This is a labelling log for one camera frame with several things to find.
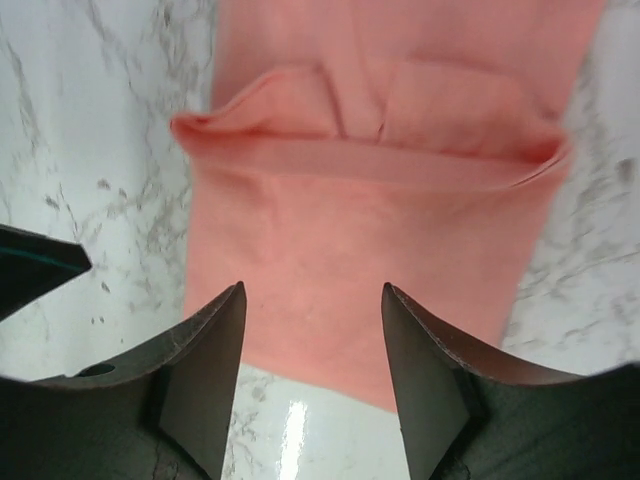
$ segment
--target gray marble veining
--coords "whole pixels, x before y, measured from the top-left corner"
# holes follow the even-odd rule
[[[207,104],[214,26],[213,0],[0,0],[0,223],[95,263],[3,322],[1,373],[75,373],[180,319],[190,179],[167,124]],[[539,363],[640,358],[638,44],[640,2],[612,0],[566,117],[573,174],[505,338]],[[243,367],[224,478],[406,478],[397,417]]]

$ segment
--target pink shirt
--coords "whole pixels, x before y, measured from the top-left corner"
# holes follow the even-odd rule
[[[500,341],[604,0],[219,3],[185,314],[243,280],[245,362],[394,410],[384,282]]]

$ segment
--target folded shirt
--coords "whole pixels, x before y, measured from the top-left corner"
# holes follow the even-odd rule
[[[243,360],[395,410],[392,282],[497,344],[570,166],[604,0],[220,0],[185,315],[243,280]]]

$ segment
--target white marble surface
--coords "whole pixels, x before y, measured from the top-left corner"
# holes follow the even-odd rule
[[[610,3],[585,62],[574,174],[505,339],[580,373],[640,358],[639,3]],[[214,19],[213,0],[0,0],[0,223],[96,265],[0,325],[0,373],[73,374],[180,319],[189,174],[167,121],[206,105]],[[250,367],[227,453],[226,479],[407,478],[394,415]]]

